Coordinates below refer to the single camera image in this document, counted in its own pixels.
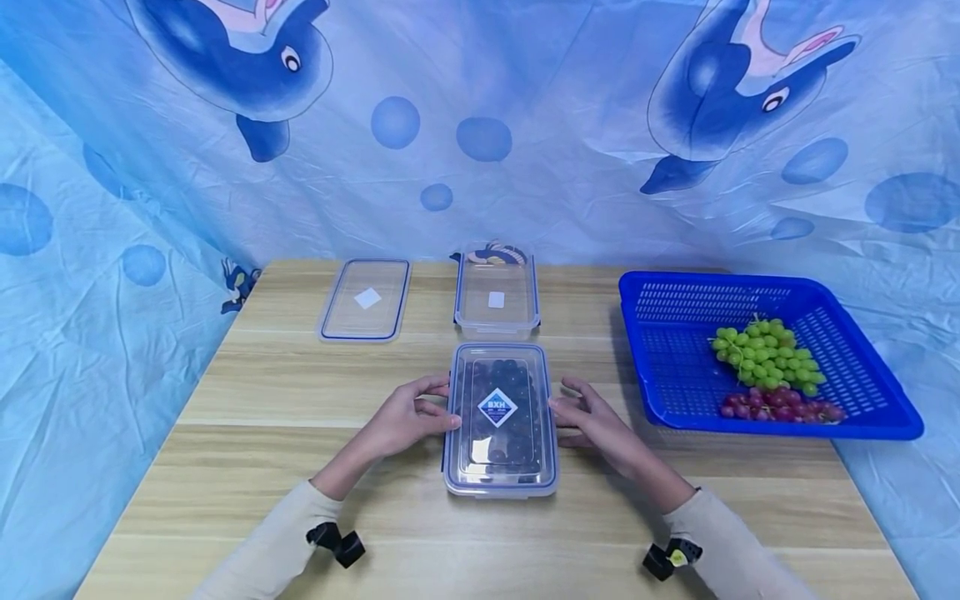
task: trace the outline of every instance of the white square label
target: white square label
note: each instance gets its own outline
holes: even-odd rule
[[[364,310],[367,310],[374,304],[383,300],[380,298],[380,295],[376,293],[376,290],[371,287],[367,288],[363,292],[360,292],[354,296],[353,299],[356,300],[357,304],[360,304],[360,308],[363,308]]]
[[[490,308],[503,308],[504,298],[503,292],[490,292],[490,297],[487,299],[487,306]]]
[[[477,408],[497,428],[507,422],[507,419],[516,412],[516,404],[501,392],[500,388],[490,392],[490,395],[477,405]]]

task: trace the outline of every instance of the wood grain surface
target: wood grain surface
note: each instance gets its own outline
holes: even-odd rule
[[[414,265],[399,338],[322,344],[315,326],[337,263],[284,261],[247,305],[78,598],[183,598],[299,480],[363,426],[399,383],[446,372],[457,344],[454,263]],[[658,454],[709,487],[823,597],[915,598],[828,442],[652,427],[619,309],[625,269],[540,268],[554,392],[565,373],[593,383]],[[638,569],[663,525],[593,456],[561,450],[555,496],[483,502],[447,493],[441,444],[374,468],[342,526],[368,555],[343,570],[318,553],[284,598],[709,598],[691,578]]]

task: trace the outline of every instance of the grape bunch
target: grape bunch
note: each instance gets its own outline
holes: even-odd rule
[[[748,387],[768,392],[794,388],[816,397],[817,386],[827,382],[810,350],[797,348],[796,336],[780,319],[754,317],[743,331],[720,327],[709,341],[717,360],[734,367],[737,379]]]
[[[772,392],[751,388],[748,394],[727,394],[720,406],[726,419],[778,420],[786,423],[836,424],[847,413],[833,402],[804,400],[795,390],[778,387]]]

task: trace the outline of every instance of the person's left hand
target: person's left hand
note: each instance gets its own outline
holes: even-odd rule
[[[446,398],[449,375],[427,375],[396,388],[357,434],[357,442],[377,458],[393,456],[423,438],[460,427],[460,417],[423,395]]]

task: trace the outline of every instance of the forearm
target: forearm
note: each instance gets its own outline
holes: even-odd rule
[[[343,500],[375,461],[358,436],[281,500],[194,592],[193,600],[273,600],[306,568],[306,534],[336,522]]]
[[[671,537],[703,549],[693,569],[719,600],[815,600],[727,505],[712,493],[693,488],[641,446],[631,469],[634,480],[663,514]]]

